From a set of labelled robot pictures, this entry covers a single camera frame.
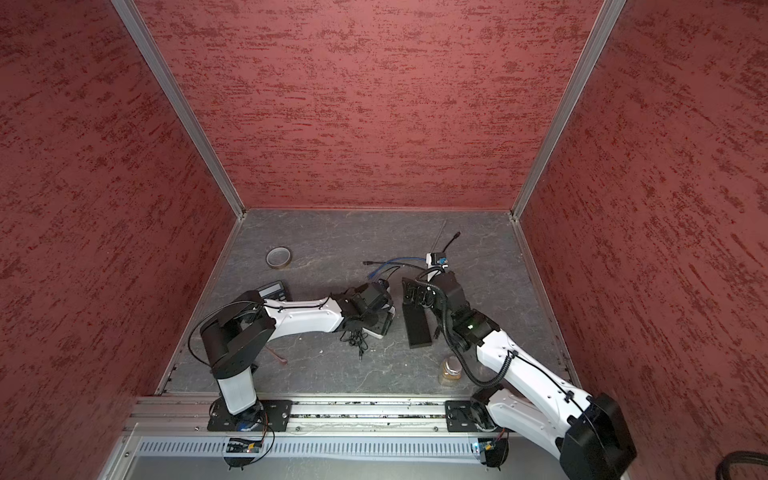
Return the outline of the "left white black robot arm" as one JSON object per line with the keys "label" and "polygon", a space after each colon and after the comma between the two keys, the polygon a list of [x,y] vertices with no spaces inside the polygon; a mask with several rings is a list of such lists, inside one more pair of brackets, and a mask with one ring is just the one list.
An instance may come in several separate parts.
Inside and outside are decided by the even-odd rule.
{"label": "left white black robot arm", "polygon": [[267,425],[253,374],[256,359],[273,340],[306,333],[333,333],[355,348],[359,357],[370,337],[382,338],[391,326],[395,306],[389,283],[379,279],[331,293],[319,300],[287,301],[249,290],[220,307],[193,328],[204,356],[186,347],[216,381],[219,397],[211,405],[211,431],[253,431]]}

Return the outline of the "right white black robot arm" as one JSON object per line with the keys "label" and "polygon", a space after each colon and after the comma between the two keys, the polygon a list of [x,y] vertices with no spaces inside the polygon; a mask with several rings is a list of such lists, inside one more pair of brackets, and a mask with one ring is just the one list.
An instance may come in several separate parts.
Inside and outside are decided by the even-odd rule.
{"label": "right white black robot arm", "polygon": [[467,377],[490,396],[482,405],[499,428],[556,458],[570,479],[620,479],[637,457],[621,407],[592,395],[529,355],[473,308],[453,272],[402,281],[404,303],[429,309]]}

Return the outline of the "black ribbed network switch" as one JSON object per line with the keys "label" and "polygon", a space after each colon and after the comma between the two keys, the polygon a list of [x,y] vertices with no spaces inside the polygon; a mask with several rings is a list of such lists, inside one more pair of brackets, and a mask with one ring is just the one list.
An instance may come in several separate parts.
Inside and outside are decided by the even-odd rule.
{"label": "black ribbed network switch", "polygon": [[431,346],[432,334],[425,309],[417,304],[404,303],[402,311],[409,348],[417,349]]}

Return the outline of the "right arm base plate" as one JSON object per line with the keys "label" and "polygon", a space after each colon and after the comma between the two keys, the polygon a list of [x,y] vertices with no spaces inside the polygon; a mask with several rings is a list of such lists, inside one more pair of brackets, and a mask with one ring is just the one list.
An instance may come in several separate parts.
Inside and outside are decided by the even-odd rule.
{"label": "right arm base plate", "polygon": [[448,400],[444,403],[449,432],[495,432],[498,426],[485,405],[475,400]]}

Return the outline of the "black power adapter with cable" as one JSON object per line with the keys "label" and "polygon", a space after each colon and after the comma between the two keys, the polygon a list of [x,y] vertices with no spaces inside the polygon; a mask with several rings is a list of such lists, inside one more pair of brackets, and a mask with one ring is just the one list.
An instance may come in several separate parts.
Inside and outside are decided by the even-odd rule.
{"label": "black power adapter with cable", "polygon": [[339,341],[354,348],[357,351],[358,359],[362,360],[369,349],[367,342],[369,334],[357,324],[344,324],[340,327],[340,332]]}

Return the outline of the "white network switch box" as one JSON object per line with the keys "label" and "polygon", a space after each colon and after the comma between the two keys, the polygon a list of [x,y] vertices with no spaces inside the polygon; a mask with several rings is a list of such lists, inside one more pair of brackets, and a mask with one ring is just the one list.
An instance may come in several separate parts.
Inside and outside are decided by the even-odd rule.
{"label": "white network switch box", "polygon": [[376,339],[383,339],[391,328],[396,309],[391,307],[376,313],[376,321],[371,326],[365,326],[363,332]]}

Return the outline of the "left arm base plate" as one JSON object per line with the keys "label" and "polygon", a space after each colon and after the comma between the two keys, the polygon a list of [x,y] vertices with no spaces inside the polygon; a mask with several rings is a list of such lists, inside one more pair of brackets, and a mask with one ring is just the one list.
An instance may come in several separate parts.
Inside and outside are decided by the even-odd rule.
{"label": "left arm base plate", "polygon": [[290,400],[258,400],[243,412],[229,412],[222,397],[209,408],[209,432],[264,433],[269,430],[284,432],[290,418],[293,402]]}

